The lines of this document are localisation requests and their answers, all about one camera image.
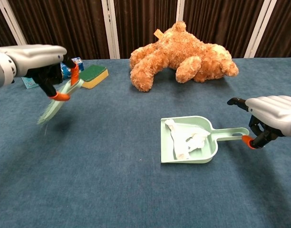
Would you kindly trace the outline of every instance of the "teddy bear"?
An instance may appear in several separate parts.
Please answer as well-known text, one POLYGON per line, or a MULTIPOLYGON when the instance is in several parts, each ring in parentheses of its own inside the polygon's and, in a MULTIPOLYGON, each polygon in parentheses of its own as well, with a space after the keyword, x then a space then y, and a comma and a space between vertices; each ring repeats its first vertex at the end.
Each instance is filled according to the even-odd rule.
POLYGON ((131 53, 131 82, 139 91, 148 92, 155 74, 167 67, 176 70, 178 83, 191 79, 202 83, 239 73, 228 50, 221 45, 200 41, 186 31, 183 21, 176 22, 157 42, 131 53))

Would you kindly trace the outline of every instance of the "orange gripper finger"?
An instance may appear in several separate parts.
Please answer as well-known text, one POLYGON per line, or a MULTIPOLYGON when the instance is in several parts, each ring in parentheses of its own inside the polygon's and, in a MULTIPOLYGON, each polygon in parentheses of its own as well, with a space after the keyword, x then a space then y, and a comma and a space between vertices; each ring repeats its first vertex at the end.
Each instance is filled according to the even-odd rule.
POLYGON ((252 137, 248 136, 248 135, 243 135, 242 136, 242 141, 247 144, 247 146, 251 149, 255 149, 254 147, 251 146, 251 141, 253 140, 252 137))
POLYGON ((75 65, 74 68, 71 69, 71 77, 70 77, 70 85, 72 86, 79 80, 79 66, 75 65))
POLYGON ((57 95, 50 96, 50 98, 55 101, 68 101, 70 99, 70 95, 57 92, 57 95))

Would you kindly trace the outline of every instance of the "teddy bear arm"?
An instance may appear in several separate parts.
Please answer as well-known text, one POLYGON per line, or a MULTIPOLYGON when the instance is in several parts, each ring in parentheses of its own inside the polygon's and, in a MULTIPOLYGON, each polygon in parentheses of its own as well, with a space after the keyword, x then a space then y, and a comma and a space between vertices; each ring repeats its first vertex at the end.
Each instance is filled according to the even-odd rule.
POLYGON ((201 59, 198 56, 186 58, 176 70, 176 80, 185 83, 192 79, 201 68, 201 59))
POLYGON ((137 63, 139 63, 144 57, 146 57, 147 55, 150 55, 156 49, 157 49, 157 43, 153 43, 153 44, 148 44, 148 45, 146 45, 144 47, 140 47, 140 48, 134 50, 131 53, 131 57, 130 57, 130 67, 131 67, 131 69, 133 69, 134 66, 137 63))
POLYGON ((142 92, 149 91, 153 86, 154 75, 168 67, 169 60, 164 50, 158 49, 143 58, 131 71, 132 84, 142 92))

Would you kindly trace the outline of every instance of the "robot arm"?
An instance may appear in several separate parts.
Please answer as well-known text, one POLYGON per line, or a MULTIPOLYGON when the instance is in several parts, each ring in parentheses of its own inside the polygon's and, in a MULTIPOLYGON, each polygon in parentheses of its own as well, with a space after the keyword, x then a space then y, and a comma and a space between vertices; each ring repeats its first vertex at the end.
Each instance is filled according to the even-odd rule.
POLYGON ((64 47, 41 44, 0 47, 0 87, 11 84, 14 77, 29 77, 49 98, 69 100, 69 95, 60 94, 53 86, 62 82, 61 62, 72 69, 72 75, 78 74, 78 66, 64 47))
POLYGON ((261 96, 247 100, 232 98, 227 104, 237 105, 252 114, 249 127, 257 137, 243 139, 251 148, 262 148, 278 137, 291 137, 290 96, 261 96))

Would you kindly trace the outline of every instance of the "blue box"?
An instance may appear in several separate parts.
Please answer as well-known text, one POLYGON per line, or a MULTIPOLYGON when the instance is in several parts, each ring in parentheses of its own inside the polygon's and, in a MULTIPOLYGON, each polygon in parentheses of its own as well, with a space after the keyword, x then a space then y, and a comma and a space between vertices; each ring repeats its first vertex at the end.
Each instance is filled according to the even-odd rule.
MULTIPOLYGON (((79 73, 81 73, 81 71, 84 70, 84 66, 83 66, 83 62, 82 62, 81 58, 76 57, 76 58, 72 58, 71 60, 73 60, 73 62, 78 65, 79 73)), ((68 68, 63 63, 60 63, 60 65, 61 65, 61 73, 62 73, 63 79, 70 78, 71 77, 70 68, 68 68)))

